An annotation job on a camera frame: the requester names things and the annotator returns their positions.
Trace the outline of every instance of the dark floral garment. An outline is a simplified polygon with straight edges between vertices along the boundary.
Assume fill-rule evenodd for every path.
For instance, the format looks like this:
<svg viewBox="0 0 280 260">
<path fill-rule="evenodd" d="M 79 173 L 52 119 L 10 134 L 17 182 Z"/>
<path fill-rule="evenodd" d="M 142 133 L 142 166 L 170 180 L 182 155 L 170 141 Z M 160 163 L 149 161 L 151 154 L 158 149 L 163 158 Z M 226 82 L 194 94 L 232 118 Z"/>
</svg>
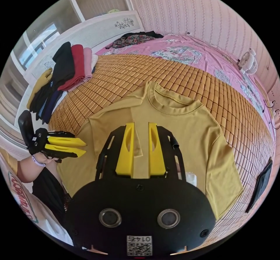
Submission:
<svg viewBox="0 0 280 260">
<path fill-rule="evenodd" d="M 138 44 L 143 44 L 147 41 L 154 40 L 155 38 L 149 37 L 147 35 L 131 35 L 127 38 L 119 38 L 115 40 L 112 44 L 106 46 L 106 49 L 109 48 L 121 48 L 121 47 L 126 47 L 129 45 L 138 45 Z"/>
</svg>

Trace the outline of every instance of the camera lens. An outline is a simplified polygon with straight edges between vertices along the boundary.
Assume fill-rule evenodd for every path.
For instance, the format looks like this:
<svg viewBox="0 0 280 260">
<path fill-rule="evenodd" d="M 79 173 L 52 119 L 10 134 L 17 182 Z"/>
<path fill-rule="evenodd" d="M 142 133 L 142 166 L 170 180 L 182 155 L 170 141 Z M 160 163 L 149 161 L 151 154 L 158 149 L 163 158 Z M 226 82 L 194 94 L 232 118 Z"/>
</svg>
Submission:
<svg viewBox="0 0 280 260">
<path fill-rule="evenodd" d="M 108 228 L 114 228 L 121 224 L 122 218 L 117 210 L 106 208 L 99 214 L 99 220 L 102 225 Z"/>
<path fill-rule="evenodd" d="M 180 222 L 180 214 L 173 209 L 162 211 L 157 218 L 159 226 L 164 229 L 173 228 Z"/>
</svg>

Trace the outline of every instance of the wristband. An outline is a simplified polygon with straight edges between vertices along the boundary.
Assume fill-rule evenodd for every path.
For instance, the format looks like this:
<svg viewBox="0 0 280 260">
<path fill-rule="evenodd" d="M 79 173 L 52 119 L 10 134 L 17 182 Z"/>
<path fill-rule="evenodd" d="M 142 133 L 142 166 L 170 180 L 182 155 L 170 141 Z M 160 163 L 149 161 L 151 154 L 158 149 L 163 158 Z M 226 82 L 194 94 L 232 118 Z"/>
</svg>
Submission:
<svg viewBox="0 0 280 260">
<path fill-rule="evenodd" d="M 37 159 L 35 158 L 34 155 L 32 155 L 32 160 L 34 161 L 34 163 L 40 167 L 46 167 L 46 164 L 45 163 L 40 163 L 37 161 Z"/>
</svg>

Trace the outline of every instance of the small fan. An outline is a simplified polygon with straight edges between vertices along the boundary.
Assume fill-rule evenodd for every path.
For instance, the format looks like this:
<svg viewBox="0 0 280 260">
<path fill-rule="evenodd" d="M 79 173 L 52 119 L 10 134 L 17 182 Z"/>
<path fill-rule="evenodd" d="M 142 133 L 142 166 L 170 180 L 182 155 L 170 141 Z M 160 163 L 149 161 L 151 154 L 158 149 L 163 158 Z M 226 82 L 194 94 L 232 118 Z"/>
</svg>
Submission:
<svg viewBox="0 0 280 260">
<path fill-rule="evenodd" d="M 238 62 L 239 70 L 242 74 L 247 73 L 249 75 L 253 75 L 257 69 L 258 64 L 255 59 L 255 51 L 253 49 L 249 49 L 241 58 L 241 60 Z"/>
</svg>

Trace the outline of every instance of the bed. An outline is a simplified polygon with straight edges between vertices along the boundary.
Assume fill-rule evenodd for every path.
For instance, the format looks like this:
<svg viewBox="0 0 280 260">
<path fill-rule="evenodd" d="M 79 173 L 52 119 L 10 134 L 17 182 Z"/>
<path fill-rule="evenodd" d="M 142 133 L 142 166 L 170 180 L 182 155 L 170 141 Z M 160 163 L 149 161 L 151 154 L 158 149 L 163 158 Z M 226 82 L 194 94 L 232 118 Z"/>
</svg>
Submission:
<svg viewBox="0 0 280 260">
<path fill-rule="evenodd" d="M 53 112 L 49 129 L 76 134 L 87 117 L 148 80 L 200 100 L 221 125 L 234 151 L 245 189 L 229 213 L 217 222 L 203 246 L 240 228 L 248 220 L 245 209 L 256 178 L 275 153 L 271 116 L 268 110 L 262 113 L 262 95 L 252 78 L 241 75 L 237 58 L 190 36 L 164 34 L 163 38 L 144 44 L 105 49 L 125 33 L 144 31 L 136 11 L 102 15 L 89 21 L 54 40 L 27 71 L 30 80 L 32 76 L 38 78 L 45 67 L 51 66 L 52 55 L 65 41 L 91 47 L 99 55 L 93 78 L 65 94 Z"/>
<path fill-rule="evenodd" d="M 271 111 L 266 108 L 257 77 L 241 74 L 237 66 L 237 58 L 217 46 L 191 36 L 166 34 L 163 38 L 144 44 L 119 49 L 104 47 L 96 54 L 143 54 L 181 62 L 204 70 L 241 93 L 258 111 L 275 141 L 276 133 L 271 122 Z"/>
<path fill-rule="evenodd" d="M 248 215 L 256 178 L 273 156 L 275 147 L 270 131 L 252 104 L 229 84 L 186 64 L 139 54 L 101 55 L 94 77 L 68 93 L 50 122 L 52 130 L 77 133 L 84 120 L 133 92 L 145 81 L 159 82 L 200 100 L 221 125 L 244 187 L 233 208 L 220 219 L 203 246 L 212 244 L 240 228 Z"/>
</svg>

